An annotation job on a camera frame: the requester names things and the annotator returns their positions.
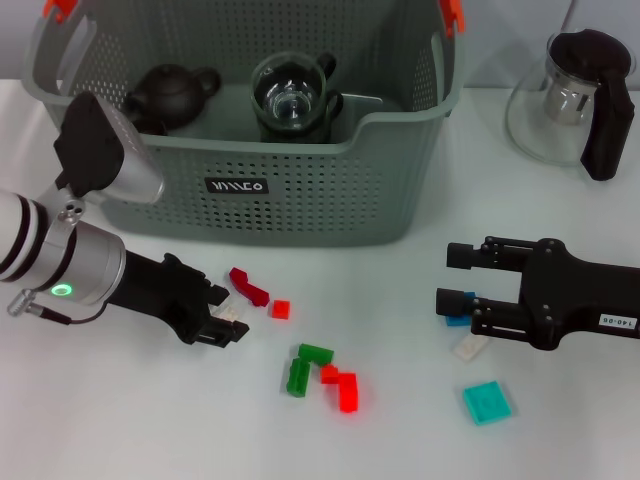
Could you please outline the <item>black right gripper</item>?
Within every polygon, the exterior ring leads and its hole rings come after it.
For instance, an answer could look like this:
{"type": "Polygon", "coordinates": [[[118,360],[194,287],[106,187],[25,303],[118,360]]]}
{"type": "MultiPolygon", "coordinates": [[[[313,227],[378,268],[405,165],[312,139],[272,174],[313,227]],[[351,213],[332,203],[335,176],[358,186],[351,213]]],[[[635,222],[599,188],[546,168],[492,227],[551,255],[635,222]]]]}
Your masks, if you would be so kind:
{"type": "Polygon", "coordinates": [[[639,270],[581,260],[560,240],[487,236],[479,248],[449,243],[446,266],[522,272],[518,304],[439,288],[436,313],[469,317],[471,333],[554,350],[574,332],[639,337],[639,270]]]}

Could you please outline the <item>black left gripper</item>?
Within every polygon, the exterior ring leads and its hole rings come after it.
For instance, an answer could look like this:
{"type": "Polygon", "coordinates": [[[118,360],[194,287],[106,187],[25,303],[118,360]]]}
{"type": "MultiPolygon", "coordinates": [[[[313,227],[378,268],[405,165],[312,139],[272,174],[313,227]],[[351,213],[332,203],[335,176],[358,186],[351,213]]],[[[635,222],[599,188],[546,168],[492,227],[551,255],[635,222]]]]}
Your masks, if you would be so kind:
{"type": "Polygon", "coordinates": [[[187,344],[225,348],[249,331],[243,322],[211,318],[209,306],[221,306],[229,295],[172,254],[156,262],[128,251],[120,282],[107,302],[162,320],[187,344]]]}

